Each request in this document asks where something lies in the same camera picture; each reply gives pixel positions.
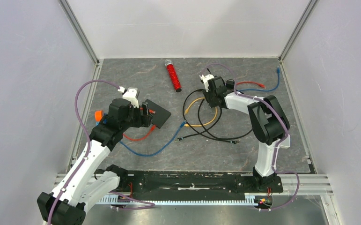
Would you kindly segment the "black network switch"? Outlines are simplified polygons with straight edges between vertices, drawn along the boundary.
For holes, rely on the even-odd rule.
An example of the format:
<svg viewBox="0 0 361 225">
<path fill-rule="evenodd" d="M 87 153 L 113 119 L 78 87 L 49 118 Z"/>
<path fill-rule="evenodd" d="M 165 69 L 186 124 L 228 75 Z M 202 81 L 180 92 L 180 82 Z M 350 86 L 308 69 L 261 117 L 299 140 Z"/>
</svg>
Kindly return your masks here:
<svg viewBox="0 0 361 225">
<path fill-rule="evenodd" d="M 155 125 L 158 129 L 161 129 L 171 116 L 171 112 L 149 99 L 146 99 L 144 103 L 147 103 L 149 110 L 151 111 L 151 123 Z"/>
</svg>

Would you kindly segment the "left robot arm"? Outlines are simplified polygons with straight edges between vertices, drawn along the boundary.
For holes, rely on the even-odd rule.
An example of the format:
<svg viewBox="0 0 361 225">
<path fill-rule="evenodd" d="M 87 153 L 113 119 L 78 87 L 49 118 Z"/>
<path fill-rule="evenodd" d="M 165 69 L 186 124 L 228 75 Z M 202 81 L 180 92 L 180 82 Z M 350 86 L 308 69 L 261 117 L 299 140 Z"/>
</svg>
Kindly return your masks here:
<svg viewBox="0 0 361 225">
<path fill-rule="evenodd" d="M 88 181 L 127 129 L 150 126 L 151 110 L 147 102 L 134 106 L 129 100 L 116 98 L 101 117 L 87 137 L 83 154 L 64 179 L 37 199 L 42 218 L 49 225 L 81 225 L 90 209 L 111 190 L 128 187 L 129 179 L 112 171 L 104 172 L 90 185 Z"/>
</svg>

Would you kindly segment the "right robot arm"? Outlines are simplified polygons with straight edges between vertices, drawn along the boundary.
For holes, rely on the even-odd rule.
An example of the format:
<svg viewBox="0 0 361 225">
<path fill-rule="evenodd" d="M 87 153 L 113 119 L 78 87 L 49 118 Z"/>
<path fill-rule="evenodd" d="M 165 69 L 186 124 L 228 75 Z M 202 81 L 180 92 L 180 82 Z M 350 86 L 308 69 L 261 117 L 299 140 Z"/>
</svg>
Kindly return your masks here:
<svg viewBox="0 0 361 225">
<path fill-rule="evenodd" d="M 245 95 L 231 89 L 220 76 L 208 74 L 199 78 L 204 84 L 204 97 L 211 107 L 237 110 L 249 116 L 253 134 L 259 141 L 252 185 L 257 191 L 265 191 L 276 172 L 278 149 L 287 149 L 291 145 L 290 124 L 277 98 Z"/>
</svg>

